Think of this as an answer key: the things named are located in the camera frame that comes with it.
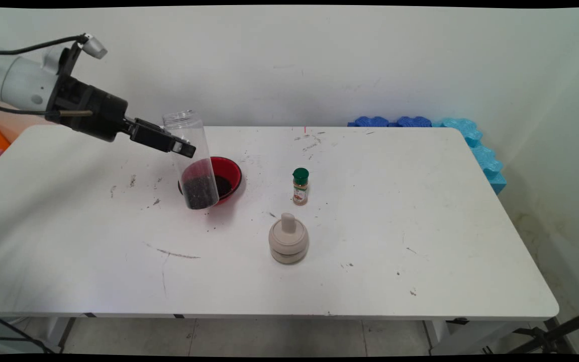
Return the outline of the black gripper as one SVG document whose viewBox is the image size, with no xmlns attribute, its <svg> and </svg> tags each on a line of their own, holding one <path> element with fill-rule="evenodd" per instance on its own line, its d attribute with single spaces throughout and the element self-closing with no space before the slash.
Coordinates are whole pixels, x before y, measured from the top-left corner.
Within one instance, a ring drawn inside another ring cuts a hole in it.
<svg viewBox="0 0 579 362">
<path fill-rule="evenodd" d="M 193 158 L 196 147 L 167 130 L 136 118 L 126 118 L 128 103 L 70 75 L 58 77 L 47 105 L 46 121 L 112 142 L 119 133 L 163 153 Z"/>
</svg>

